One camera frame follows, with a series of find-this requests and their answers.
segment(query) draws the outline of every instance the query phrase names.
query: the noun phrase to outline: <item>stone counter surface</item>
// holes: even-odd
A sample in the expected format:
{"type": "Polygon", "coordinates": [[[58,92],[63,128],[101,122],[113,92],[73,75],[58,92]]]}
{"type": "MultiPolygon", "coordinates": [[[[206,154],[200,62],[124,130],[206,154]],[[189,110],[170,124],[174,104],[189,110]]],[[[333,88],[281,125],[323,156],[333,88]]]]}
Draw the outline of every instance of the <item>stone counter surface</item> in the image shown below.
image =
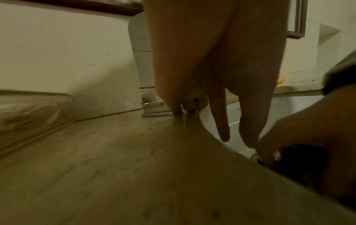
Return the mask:
{"type": "Polygon", "coordinates": [[[199,118],[76,122],[0,159],[0,224],[355,224],[224,147],[199,118]]]}

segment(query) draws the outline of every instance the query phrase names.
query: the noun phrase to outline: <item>orange object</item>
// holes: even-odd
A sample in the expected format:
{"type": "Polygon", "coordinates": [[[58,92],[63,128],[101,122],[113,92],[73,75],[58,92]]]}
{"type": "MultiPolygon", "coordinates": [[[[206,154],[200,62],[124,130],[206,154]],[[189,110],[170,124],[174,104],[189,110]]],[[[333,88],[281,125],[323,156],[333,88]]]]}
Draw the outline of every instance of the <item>orange object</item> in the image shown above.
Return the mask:
{"type": "Polygon", "coordinates": [[[281,83],[283,83],[286,79],[284,77],[278,77],[277,80],[277,85],[280,85],[281,83]]]}

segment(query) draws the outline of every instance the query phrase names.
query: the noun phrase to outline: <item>white sink basin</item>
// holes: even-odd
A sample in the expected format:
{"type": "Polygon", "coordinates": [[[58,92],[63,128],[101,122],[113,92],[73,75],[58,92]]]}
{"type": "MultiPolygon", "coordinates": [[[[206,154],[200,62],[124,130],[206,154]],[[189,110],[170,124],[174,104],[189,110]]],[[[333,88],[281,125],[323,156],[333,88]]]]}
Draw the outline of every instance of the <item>white sink basin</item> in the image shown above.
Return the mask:
{"type": "MultiPolygon", "coordinates": [[[[277,120],[290,114],[301,111],[314,104],[315,102],[319,101],[321,98],[323,98],[323,96],[319,91],[275,95],[272,99],[267,125],[263,129],[261,135],[264,135],[269,129],[271,129],[271,127],[277,120]]],[[[255,153],[255,150],[245,146],[238,132],[241,116],[240,104],[238,102],[235,102],[227,105],[227,113],[230,125],[231,139],[229,142],[224,143],[224,145],[227,145],[228,147],[237,151],[243,156],[250,158],[250,156],[255,153]]],[[[210,110],[207,109],[201,111],[200,118],[204,127],[218,140],[220,140],[210,110]]]]}

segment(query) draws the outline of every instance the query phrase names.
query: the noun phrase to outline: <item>person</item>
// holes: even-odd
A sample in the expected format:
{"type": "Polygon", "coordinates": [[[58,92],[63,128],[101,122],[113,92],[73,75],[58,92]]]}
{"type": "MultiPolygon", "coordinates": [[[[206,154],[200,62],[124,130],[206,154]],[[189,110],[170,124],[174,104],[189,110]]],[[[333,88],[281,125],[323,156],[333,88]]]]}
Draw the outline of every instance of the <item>person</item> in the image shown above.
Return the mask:
{"type": "Polygon", "coordinates": [[[355,193],[356,53],[327,74],[316,104],[278,121],[259,141],[287,37],[289,1],[143,0],[157,94],[175,116],[210,104],[222,141],[230,139],[225,89],[239,96],[240,135],[273,166],[273,154],[303,144],[331,154],[322,193],[355,193]]]}

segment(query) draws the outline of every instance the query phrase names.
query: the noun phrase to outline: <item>dark sleeve cuff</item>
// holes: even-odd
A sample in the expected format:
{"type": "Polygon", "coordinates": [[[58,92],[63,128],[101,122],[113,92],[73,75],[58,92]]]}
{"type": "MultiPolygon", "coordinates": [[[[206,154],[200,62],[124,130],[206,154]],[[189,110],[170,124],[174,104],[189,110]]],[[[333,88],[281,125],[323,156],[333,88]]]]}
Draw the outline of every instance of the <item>dark sleeve cuff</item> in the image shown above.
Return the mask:
{"type": "Polygon", "coordinates": [[[356,51],[328,71],[324,78],[323,94],[349,84],[356,84],[356,51]]]}

